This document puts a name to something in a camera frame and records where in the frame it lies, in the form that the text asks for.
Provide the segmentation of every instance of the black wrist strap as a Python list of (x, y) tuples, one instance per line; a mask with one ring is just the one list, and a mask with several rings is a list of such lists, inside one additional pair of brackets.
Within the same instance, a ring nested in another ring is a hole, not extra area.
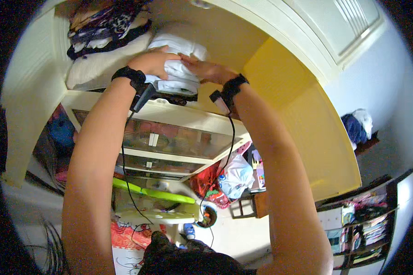
[(228, 108), (234, 105), (232, 99), (240, 92), (240, 85), (243, 83), (249, 84), (249, 81), (242, 74), (239, 74), (237, 77), (229, 80), (223, 85), (221, 96)]
[(139, 92), (140, 87), (145, 83), (145, 74), (140, 70), (131, 69), (129, 66), (125, 66), (115, 72), (112, 76), (112, 80), (117, 77), (126, 77), (130, 79), (130, 85)]

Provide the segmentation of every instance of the pillow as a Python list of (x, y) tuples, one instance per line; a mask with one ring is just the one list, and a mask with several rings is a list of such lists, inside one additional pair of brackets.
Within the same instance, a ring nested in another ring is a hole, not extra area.
[(137, 53), (147, 50), (151, 38), (152, 33), (148, 32), (124, 47), (76, 59), (67, 77), (67, 88), (81, 91), (106, 88), (118, 69), (125, 67)]

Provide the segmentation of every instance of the hand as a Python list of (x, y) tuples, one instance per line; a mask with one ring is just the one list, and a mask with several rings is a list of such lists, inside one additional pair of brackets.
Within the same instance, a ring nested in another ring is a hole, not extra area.
[(211, 62), (199, 61), (195, 57), (189, 57), (184, 54), (179, 54), (184, 64), (192, 73), (199, 78), (203, 78), (200, 83), (213, 82), (224, 85), (228, 80), (231, 80), (239, 74), (233, 69)]
[(151, 48), (135, 56), (127, 63), (127, 66), (134, 70), (141, 70), (144, 74), (156, 75), (160, 79), (168, 79), (168, 74), (164, 70), (164, 63), (167, 60), (180, 60), (181, 57), (175, 54), (166, 53), (168, 45)]

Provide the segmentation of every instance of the floor mat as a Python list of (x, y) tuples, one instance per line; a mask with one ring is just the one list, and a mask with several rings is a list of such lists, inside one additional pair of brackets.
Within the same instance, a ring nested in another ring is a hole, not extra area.
[[(160, 224), (160, 228), (166, 234), (166, 226)], [(147, 224), (112, 222), (110, 229), (116, 275), (138, 274), (143, 264), (144, 250), (151, 242), (150, 227)]]

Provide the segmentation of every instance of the blue sneaker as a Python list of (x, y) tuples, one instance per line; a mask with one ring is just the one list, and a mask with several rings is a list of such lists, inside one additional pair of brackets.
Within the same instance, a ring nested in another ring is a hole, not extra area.
[(196, 234), (194, 232), (194, 227), (191, 223), (184, 224), (184, 233), (187, 236), (188, 240), (194, 240)]

